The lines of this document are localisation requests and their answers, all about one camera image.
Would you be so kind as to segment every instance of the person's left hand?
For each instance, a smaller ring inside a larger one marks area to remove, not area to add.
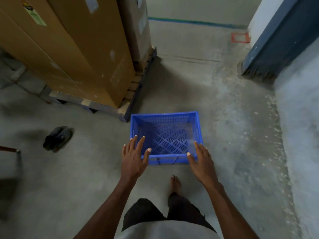
[[[148,165],[148,157],[151,153],[151,148],[146,149],[143,160],[141,159],[141,150],[145,141],[145,136],[135,144],[138,137],[135,136],[130,140],[128,145],[124,145],[122,149],[122,166],[121,179],[128,183],[136,183],[138,177],[142,175]]]

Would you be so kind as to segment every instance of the pair of shoes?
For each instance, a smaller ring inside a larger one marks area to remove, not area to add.
[[[70,141],[74,133],[73,128],[67,126],[59,126],[55,128],[48,136],[45,138],[43,147],[54,153],[59,151],[61,148],[64,148],[65,145]]]

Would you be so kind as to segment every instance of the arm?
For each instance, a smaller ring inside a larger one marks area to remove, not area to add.
[[[131,139],[128,145],[123,146],[121,178],[114,191],[74,239],[114,238],[127,199],[138,177],[145,171],[151,152],[150,148],[147,149],[143,160],[141,160],[141,150],[145,137],[141,138],[135,149],[136,140],[137,136]]]
[[[208,150],[202,144],[198,145],[197,142],[194,144],[198,161],[196,163],[190,153],[187,153],[187,158],[193,173],[208,192],[224,238],[259,239],[241,213],[230,201],[224,187],[218,182],[214,163]]]

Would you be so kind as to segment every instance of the person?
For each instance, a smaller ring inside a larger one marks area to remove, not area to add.
[[[141,159],[144,140],[145,137],[142,137],[135,147],[135,136],[128,145],[123,146],[121,177],[116,188],[74,239],[114,238],[130,192],[148,165],[152,149],[148,148]],[[194,145],[197,162],[187,153],[189,165],[212,201],[224,239],[259,238],[226,195],[224,187],[218,181],[208,150],[197,142],[194,142]],[[181,196],[181,183],[178,177],[172,176],[170,183],[167,218],[151,201],[139,199],[125,214],[122,233],[118,238],[219,238],[199,210]]]

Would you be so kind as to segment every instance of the white paper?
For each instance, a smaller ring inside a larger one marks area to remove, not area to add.
[[[137,1],[138,1],[138,9],[139,9],[142,5],[142,0],[137,0]]]
[[[142,34],[144,28],[146,27],[147,21],[148,21],[148,16],[147,16],[147,12],[145,10],[143,16],[138,21],[138,28],[139,28],[140,34]]]
[[[89,8],[90,13],[94,13],[98,9],[99,4],[97,0],[85,0],[87,7]]]

